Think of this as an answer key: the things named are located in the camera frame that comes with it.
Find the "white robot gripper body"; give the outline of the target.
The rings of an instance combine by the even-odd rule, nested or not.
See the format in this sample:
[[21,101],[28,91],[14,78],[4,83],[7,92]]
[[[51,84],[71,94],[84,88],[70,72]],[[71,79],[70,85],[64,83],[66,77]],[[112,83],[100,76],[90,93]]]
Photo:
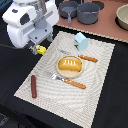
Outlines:
[[52,41],[53,26],[59,21],[55,0],[13,0],[2,16],[16,48],[47,39]]

